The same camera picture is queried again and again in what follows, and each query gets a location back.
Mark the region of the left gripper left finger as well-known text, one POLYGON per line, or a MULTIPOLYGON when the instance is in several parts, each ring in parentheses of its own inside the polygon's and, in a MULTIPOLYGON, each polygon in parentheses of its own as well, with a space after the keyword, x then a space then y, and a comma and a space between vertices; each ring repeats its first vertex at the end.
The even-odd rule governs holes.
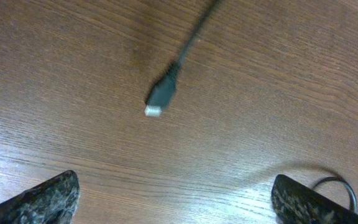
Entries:
POLYGON ((0 223, 70 224, 79 197, 78 176, 67 170, 0 203, 0 223))

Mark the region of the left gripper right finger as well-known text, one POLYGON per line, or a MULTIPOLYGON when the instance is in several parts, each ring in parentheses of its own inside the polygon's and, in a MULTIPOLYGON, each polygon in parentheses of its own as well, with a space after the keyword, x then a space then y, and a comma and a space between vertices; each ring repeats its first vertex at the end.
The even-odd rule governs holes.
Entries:
POLYGON ((358 224, 357 198, 352 187, 340 177, 326 177, 308 188, 286 175, 279 174, 272 187, 272 207, 282 223, 358 224), (326 182, 342 183, 349 194, 349 208, 344 208, 317 193, 326 182))

